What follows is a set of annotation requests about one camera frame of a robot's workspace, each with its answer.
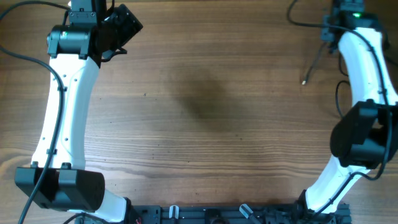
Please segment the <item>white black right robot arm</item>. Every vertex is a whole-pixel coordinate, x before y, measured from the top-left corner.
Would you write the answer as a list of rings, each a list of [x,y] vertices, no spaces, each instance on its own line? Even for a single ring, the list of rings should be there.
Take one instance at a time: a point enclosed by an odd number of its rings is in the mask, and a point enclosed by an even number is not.
[[[295,211],[307,222],[335,213],[340,200],[360,179],[375,181],[397,151],[397,93],[387,70],[388,36],[364,1],[332,1],[320,24],[296,26],[322,29],[322,40],[339,51],[352,94],[352,107],[330,137],[331,158],[318,180],[304,190]]]

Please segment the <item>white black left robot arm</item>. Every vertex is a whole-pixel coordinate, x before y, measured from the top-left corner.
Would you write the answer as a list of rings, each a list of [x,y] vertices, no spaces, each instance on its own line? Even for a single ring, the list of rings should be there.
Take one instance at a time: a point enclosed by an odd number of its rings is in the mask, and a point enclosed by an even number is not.
[[[75,212],[102,223],[140,223],[131,201],[86,170],[85,126],[101,64],[124,54],[142,24],[125,5],[72,1],[68,19],[47,37],[52,76],[40,141],[15,183],[40,208]]]

